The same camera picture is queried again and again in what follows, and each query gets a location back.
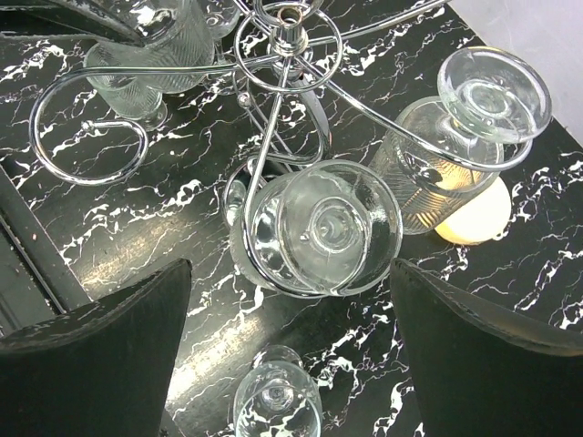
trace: yellow round object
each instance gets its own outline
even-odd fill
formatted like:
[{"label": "yellow round object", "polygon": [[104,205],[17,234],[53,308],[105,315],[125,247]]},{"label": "yellow round object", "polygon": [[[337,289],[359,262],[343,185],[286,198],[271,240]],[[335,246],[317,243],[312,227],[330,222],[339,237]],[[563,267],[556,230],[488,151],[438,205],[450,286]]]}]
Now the yellow round object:
[{"label": "yellow round object", "polygon": [[501,178],[441,223],[435,231],[455,244],[480,244],[500,234],[510,220],[512,201]]}]

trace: drinking glass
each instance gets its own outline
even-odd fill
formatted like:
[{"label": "drinking glass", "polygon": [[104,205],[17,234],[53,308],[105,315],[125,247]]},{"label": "drinking glass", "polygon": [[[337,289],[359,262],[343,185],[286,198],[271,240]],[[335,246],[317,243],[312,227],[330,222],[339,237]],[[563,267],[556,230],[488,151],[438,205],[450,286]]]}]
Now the drinking glass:
[{"label": "drinking glass", "polygon": [[[214,45],[197,0],[130,0],[109,4],[121,21],[143,35],[144,47],[115,43],[107,48],[127,66],[207,66]],[[204,75],[151,75],[142,80],[163,93],[176,94],[196,86]]]},{"label": "drinking glass", "polygon": [[[225,54],[222,38],[230,34],[237,25],[240,9],[233,0],[199,0],[199,2],[214,41],[215,63],[222,65],[235,62],[233,55]],[[208,75],[204,85],[216,94],[228,96],[235,93],[235,88],[232,85],[234,77],[243,79],[245,75],[241,72]]]},{"label": "drinking glass", "polygon": [[[439,97],[407,107],[396,123],[442,150],[473,163],[504,161],[505,145],[531,141],[550,122],[542,78],[515,56],[492,47],[456,51],[442,64]],[[499,173],[440,158],[389,131],[370,164],[389,185],[404,234],[425,233],[483,192]]]},{"label": "drinking glass", "polygon": [[[83,66],[120,66],[121,63],[101,44],[92,46]],[[90,76],[87,81],[120,117],[137,121],[146,130],[160,127],[168,110],[162,93],[133,76]]]},{"label": "drinking glass", "polygon": [[[386,184],[360,164],[323,161],[269,182],[251,205],[251,246],[275,285],[301,295],[349,295],[382,280],[401,245],[402,223]],[[252,282],[274,287],[251,263],[241,217],[230,251]]]},{"label": "drinking glass", "polygon": [[270,347],[243,378],[233,406],[235,436],[319,437],[322,401],[298,354]]}]

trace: table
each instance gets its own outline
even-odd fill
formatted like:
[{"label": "table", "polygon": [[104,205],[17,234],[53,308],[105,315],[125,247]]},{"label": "table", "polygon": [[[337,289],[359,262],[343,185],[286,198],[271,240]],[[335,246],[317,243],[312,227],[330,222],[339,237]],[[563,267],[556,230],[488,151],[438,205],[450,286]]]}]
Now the table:
[{"label": "table", "polygon": [[[328,12],[349,29],[413,3],[336,0]],[[351,40],[335,80],[395,118],[417,98],[436,94],[436,73],[448,55],[479,44],[442,7],[390,32]],[[220,194],[259,144],[233,97],[201,87],[165,97],[170,119],[153,134],[146,163],[124,183],[74,187],[40,167],[27,140],[30,108],[55,76],[81,66],[90,46],[0,46],[0,159],[91,298],[171,259],[192,260],[190,310],[167,402],[185,435],[232,435],[232,396],[267,343],[291,346],[304,358],[320,385],[324,436],[424,435],[388,281],[351,298],[304,301],[257,289],[233,267]],[[330,117],[333,156],[368,162],[383,130],[332,94],[318,93]],[[87,86],[73,86],[53,102],[43,132],[57,163],[97,175],[128,161],[135,144],[126,134],[81,138],[80,122],[111,117],[105,108]],[[301,106],[292,101],[284,115],[280,131],[291,144],[311,141]],[[583,149],[553,121],[527,161],[502,177],[513,199],[503,238],[469,248],[434,233],[405,237],[400,256],[512,310],[582,331]]]}]

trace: metal glass rack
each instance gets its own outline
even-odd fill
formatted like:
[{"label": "metal glass rack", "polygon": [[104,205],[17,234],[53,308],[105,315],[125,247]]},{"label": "metal glass rack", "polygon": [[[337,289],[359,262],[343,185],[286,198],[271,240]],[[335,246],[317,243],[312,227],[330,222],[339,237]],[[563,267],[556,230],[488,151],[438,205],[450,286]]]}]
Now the metal glass rack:
[{"label": "metal glass rack", "polygon": [[[504,160],[501,163],[493,165],[476,163],[428,143],[419,136],[397,125],[392,120],[363,104],[332,81],[332,77],[342,64],[343,45],[345,40],[387,29],[393,25],[402,23],[403,21],[415,18],[431,9],[443,6],[449,1],[450,0],[428,0],[422,5],[416,5],[409,10],[389,16],[376,23],[354,28],[348,32],[342,33],[333,20],[320,9],[323,0],[312,0],[310,3],[307,3],[307,0],[280,1],[279,3],[270,5],[264,5],[262,0],[252,0],[251,8],[244,3],[245,0],[234,0],[235,4],[244,14],[244,18],[235,33],[233,46],[236,59],[235,63],[193,67],[85,67],[71,71],[53,82],[33,106],[29,118],[29,136],[33,150],[40,162],[50,173],[69,183],[82,186],[97,186],[119,182],[136,172],[138,167],[144,161],[149,145],[147,132],[141,125],[131,120],[84,122],[82,124],[82,129],[86,132],[91,132],[98,128],[109,129],[124,127],[131,129],[138,136],[138,150],[136,155],[122,169],[103,177],[87,178],[67,173],[52,162],[41,142],[40,135],[41,116],[43,115],[49,100],[56,92],[73,81],[90,76],[232,73],[233,84],[237,91],[237,101],[241,108],[243,108],[248,114],[252,123],[263,134],[263,138],[259,154],[249,158],[248,161],[239,167],[235,174],[229,179],[222,197],[221,207],[223,217],[229,226],[232,225],[232,220],[226,213],[227,204],[230,201],[230,187],[235,179],[245,180],[247,190],[244,199],[241,202],[241,225],[245,249],[253,266],[263,279],[265,279],[265,281],[275,290],[294,297],[314,298],[313,295],[301,295],[294,290],[285,290],[270,280],[269,276],[262,270],[260,263],[256,259],[255,253],[250,249],[251,240],[249,229],[251,227],[252,202],[257,191],[266,183],[263,176],[265,171],[267,170],[269,173],[266,164],[267,167],[269,167],[274,163],[276,165],[275,171],[279,173],[293,171],[294,169],[310,166],[311,164],[322,160],[331,145],[328,119],[324,113],[322,105],[313,92],[316,88],[322,86],[325,87],[379,125],[387,129],[392,129],[398,135],[414,141],[419,146],[436,154],[440,158],[473,170],[498,172],[512,168],[527,157],[530,148],[532,147],[532,141],[527,141],[522,144],[521,148],[509,160]],[[310,39],[308,32],[303,27],[303,22],[311,15],[317,16],[320,21],[328,27],[332,34],[330,36]],[[255,26],[269,38],[269,53],[264,56],[244,57],[241,52],[241,42],[245,35],[245,31],[250,25]],[[334,61],[330,68],[325,72],[313,62],[312,49],[321,45],[335,45]],[[270,67],[274,75],[277,77],[277,85],[265,82],[255,75],[255,71],[267,67]],[[234,80],[235,72],[242,72],[246,76],[246,86],[237,88],[237,81]],[[252,97],[249,90],[250,82],[275,95],[269,117],[266,117],[265,114],[263,114]],[[299,99],[306,106],[312,122],[316,127],[319,144],[316,152],[312,156],[299,157],[294,155],[276,131],[277,119],[281,111],[283,98],[285,95],[289,94],[298,95]]]}]

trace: glass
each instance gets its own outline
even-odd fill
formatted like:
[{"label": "glass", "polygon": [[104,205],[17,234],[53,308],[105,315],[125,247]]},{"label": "glass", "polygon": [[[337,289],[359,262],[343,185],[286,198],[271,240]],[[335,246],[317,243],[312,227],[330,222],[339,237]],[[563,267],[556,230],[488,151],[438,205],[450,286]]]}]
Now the glass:
[{"label": "glass", "polygon": [[[83,66],[120,66],[101,44],[92,46]],[[139,122],[146,130],[164,124],[168,115],[162,93],[133,76],[91,76],[87,81],[120,117]]]},{"label": "glass", "polygon": [[235,393],[235,436],[319,437],[320,393],[298,354],[285,346],[261,354]]},{"label": "glass", "polygon": [[[224,52],[222,38],[230,34],[237,26],[240,9],[233,0],[199,0],[199,2],[214,41],[215,63],[224,65],[235,62],[235,56]],[[209,91],[221,96],[228,96],[235,93],[235,88],[232,85],[234,77],[237,78],[236,80],[241,80],[245,78],[245,75],[240,71],[208,75],[204,85]]]},{"label": "glass", "polygon": [[[214,45],[197,0],[100,2],[109,3],[121,21],[143,35],[144,47],[107,43],[107,48],[124,59],[128,66],[207,66],[212,63]],[[193,88],[203,77],[152,75],[143,76],[142,80],[163,93],[176,94]]]},{"label": "glass", "polygon": [[[439,97],[414,102],[396,123],[474,163],[504,161],[506,144],[531,140],[550,122],[545,83],[524,61],[502,50],[458,50],[442,64],[437,87]],[[454,164],[393,131],[370,168],[397,198],[404,234],[434,229],[498,176]]]},{"label": "glass", "polygon": [[[391,190],[370,169],[323,161],[269,182],[251,206],[250,250],[276,285],[314,296],[348,295],[382,280],[401,246],[402,223]],[[249,280],[273,287],[245,250],[238,217],[233,260]]]}]

